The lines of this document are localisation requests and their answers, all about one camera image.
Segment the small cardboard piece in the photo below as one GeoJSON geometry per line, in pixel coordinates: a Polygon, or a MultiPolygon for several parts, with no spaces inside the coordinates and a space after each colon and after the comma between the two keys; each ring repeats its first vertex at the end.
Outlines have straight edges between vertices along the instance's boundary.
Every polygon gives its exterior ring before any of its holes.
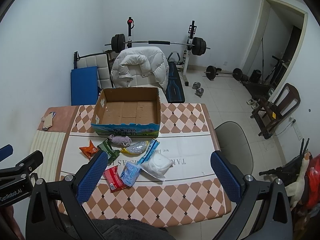
{"type": "Polygon", "coordinates": [[[52,127],[53,119],[54,119],[55,115],[56,115],[56,112],[50,112],[47,116],[44,116],[42,118],[42,122],[43,122],[42,130],[43,131],[47,131],[49,128],[52,127]]]}

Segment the cardboard box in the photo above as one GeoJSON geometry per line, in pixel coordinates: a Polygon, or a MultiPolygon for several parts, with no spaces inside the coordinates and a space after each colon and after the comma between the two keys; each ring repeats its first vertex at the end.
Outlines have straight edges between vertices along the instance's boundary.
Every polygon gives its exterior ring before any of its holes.
{"type": "Polygon", "coordinates": [[[91,127],[98,135],[157,137],[161,102],[156,87],[106,88],[94,108],[91,127]]]}

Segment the barbell on rack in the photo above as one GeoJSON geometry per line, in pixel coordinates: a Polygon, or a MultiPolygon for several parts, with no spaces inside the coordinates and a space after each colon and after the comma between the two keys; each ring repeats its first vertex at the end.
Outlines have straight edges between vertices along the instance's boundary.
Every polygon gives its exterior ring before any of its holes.
{"type": "Polygon", "coordinates": [[[206,41],[200,37],[194,37],[191,43],[178,43],[178,42],[170,42],[170,41],[159,41],[159,40],[148,40],[148,41],[126,41],[124,34],[116,34],[111,38],[111,42],[105,44],[105,46],[110,46],[111,49],[116,52],[120,53],[122,50],[125,49],[126,45],[132,44],[153,44],[153,45],[181,45],[186,46],[188,50],[191,51],[193,55],[201,56],[203,55],[206,50],[210,50],[207,46],[206,41]]]}

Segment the red bag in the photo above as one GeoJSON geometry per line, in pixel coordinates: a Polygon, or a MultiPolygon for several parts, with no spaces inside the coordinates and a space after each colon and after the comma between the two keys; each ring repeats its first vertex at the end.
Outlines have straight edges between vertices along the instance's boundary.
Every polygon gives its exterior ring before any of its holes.
{"type": "Polygon", "coordinates": [[[306,176],[308,178],[308,201],[304,209],[312,209],[319,202],[319,155],[310,160],[306,176]]]}

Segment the silver yellow scrub sponge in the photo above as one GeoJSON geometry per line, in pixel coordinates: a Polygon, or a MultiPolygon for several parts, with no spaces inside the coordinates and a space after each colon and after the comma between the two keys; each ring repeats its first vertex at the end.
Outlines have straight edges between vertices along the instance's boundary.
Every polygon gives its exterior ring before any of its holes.
{"type": "Polygon", "coordinates": [[[133,145],[122,148],[120,152],[124,154],[139,155],[144,153],[148,148],[148,146],[149,146],[148,141],[140,141],[133,145]]]}

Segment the chrome dumbbell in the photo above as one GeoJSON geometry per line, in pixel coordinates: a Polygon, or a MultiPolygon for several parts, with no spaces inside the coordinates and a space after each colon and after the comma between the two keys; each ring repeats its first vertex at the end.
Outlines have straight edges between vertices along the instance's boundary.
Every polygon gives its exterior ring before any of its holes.
{"type": "Polygon", "coordinates": [[[197,90],[201,87],[201,83],[200,82],[194,82],[192,85],[192,89],[197,90]]]}
{"type": "Polygon", "coordinates": [[[204,89],[202,87],[198,88],[195,90],[195,95],[198,96],[198,97],[202,97],[204,94],[204,89]]]}

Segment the barbell on floor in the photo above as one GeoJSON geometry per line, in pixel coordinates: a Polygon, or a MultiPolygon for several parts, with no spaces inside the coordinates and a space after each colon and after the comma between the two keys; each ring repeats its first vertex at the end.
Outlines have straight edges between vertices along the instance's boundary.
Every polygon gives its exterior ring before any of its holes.
{"type": "Polygon", "coordinates": [[[243,72],[240,68],[235,68],[231,73],[231,72],[225,72],[221,68],[216,68],[211,65],[206,68],[206,71],[204,72],[204,74],[206,75],[207,79],[211,81],[214,80],[220,74],[231,75],[237,81],[240,81],[243,76],[243,72]]]}

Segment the white goose plush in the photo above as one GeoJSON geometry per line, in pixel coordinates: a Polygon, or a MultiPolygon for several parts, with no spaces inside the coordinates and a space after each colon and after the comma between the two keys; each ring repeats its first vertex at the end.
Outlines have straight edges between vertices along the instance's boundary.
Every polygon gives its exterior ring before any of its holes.
{"type": "Polygon", "coordinates": [[[300,167],[300,173],[298,175],[297,180],[285,187],[287,196],[291,198],[290,210],[293,210],[302,198],[305,187],[304,177],[310,163],[310,156],[311,153],[309,151],[307,151],[304,154],[304,158],[302,159],[302,164],[300,167]]]}

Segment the red snack packet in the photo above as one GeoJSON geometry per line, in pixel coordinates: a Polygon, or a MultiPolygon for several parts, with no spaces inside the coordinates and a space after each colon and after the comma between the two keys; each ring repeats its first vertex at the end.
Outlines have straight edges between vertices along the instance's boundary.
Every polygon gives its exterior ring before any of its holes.
{"type": "Polygon", "coordinates": [[[127,185],[125,185],[123,183],[123,181],[121,180],[121,178],[119,176],[117,166],[113,166],[113,167],[106,169],[103,173],[103,176],[105,177],[105,179],[109,185],[110,191],[112,193],[127,188],[127,185]]]}

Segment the white puffer jacket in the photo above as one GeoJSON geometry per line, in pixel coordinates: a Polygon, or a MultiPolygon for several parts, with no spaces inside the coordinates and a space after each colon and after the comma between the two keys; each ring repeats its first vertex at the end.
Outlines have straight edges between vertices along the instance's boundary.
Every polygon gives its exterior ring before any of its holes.
{"type": "Polygon", "coordinates": [[[166,91],[169,79],[167,58],[158,47],[125,49],[113,63],[111,79],[117,88],[152,85],[166,91]]]}

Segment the dark wooden chair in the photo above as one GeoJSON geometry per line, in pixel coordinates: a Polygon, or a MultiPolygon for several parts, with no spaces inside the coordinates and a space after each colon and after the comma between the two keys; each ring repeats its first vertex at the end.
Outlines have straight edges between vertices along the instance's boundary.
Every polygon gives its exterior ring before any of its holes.
{"type": "Polygon", "coordinates": [[[260,99],[258,107],[250,116],[260,128],[259,136],[270,139],[279,123],[289,117],[300,105],[301,99],[297,88],[286,83],[274,102],[260,99]]]}

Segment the white soft bag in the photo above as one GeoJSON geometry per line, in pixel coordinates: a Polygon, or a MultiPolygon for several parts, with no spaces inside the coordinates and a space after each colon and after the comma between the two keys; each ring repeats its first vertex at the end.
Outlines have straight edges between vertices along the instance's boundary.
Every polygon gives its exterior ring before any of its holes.
{"type": "Polygon", "coordinates": [[[156,152],[152,154],[148,161],[140,164],[140,167],[153,178],[165,181],[165,173],[173,164],[174,162],[171,159],[156,152]]]}

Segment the lilac soft cloth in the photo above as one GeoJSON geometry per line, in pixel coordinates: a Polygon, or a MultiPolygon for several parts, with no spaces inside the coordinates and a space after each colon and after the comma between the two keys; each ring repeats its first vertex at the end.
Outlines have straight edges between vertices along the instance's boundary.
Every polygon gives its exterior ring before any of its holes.
{"type": "Polygon", "coordinates": [[[119,136],[112,134],[108,137],[108,140],[111,143],[121,147],[129,147],[132,144],[132,140],[128,136],[119,136]]]}

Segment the light blue tissue pack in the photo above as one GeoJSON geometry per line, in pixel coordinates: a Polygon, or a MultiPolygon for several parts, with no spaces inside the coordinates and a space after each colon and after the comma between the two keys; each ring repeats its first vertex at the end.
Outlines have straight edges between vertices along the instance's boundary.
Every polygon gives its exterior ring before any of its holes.
{"type": "Polygon", "coordinates": [[[120,175],[120,178],[126,186],[131,187],[136,182],[137,178],[140,175],[140,172],[141,168],[139,165],[127,161],[120,175]]]}

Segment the orange snack packet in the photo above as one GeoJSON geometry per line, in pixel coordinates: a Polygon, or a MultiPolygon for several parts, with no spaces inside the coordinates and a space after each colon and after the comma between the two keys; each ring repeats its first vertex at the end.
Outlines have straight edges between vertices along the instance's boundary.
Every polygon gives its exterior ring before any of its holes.
{"type": "Polygon", "coordinates": [[[89,160],[98,152],[98,148],[93,145],[93,142],[89,141],[89,146],[80,147],[79,150],[82,152],[84,156],[86,156],[89,160]]]}

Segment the blue folded mat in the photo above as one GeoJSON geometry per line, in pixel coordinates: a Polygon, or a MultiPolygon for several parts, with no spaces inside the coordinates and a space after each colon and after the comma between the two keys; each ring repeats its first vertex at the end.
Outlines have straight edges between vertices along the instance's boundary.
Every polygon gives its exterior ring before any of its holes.
{"type": "Polygon", "coordinates": [[[71,105],[95,105],[97,99],[97,66],[71,70],[71,105]]]}

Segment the long blue wrapper packet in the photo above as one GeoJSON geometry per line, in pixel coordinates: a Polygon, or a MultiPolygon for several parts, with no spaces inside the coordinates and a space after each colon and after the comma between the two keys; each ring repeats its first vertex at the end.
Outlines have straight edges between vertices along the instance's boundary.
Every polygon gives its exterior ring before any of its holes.
{"type": "Polygon", "coordinates": [[[152,139],[148,145],[146,153],[139,159],[139,161],[137,161],[137,165],[147,162],[151,158],[159,144],[160,142],[158,140],[152,139]]]}

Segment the grey round chair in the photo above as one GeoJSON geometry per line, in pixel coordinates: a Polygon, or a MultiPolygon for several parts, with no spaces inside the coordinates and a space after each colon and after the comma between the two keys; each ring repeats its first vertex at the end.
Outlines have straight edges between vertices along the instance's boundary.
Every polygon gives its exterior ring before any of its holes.
{"type": "Polygon", "coordinates": [[[233,121],[227,121],[215,129],[220,151],[243,175],[253,172],[253,157],[249,142],[242,127],[233,121]]]}

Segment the green snack packet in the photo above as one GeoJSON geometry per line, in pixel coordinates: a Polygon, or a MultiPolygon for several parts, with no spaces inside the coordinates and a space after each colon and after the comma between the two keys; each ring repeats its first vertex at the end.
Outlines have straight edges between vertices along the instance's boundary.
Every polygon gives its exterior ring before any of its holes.
{"type": "Polygon", "coordinates": [[[108,166],[112,165],[120,155],[120,150],[114,150],[109,139],[106,139],[102,143],[100,143],[98,145],[98,148],[107,153],[108,166]]]}

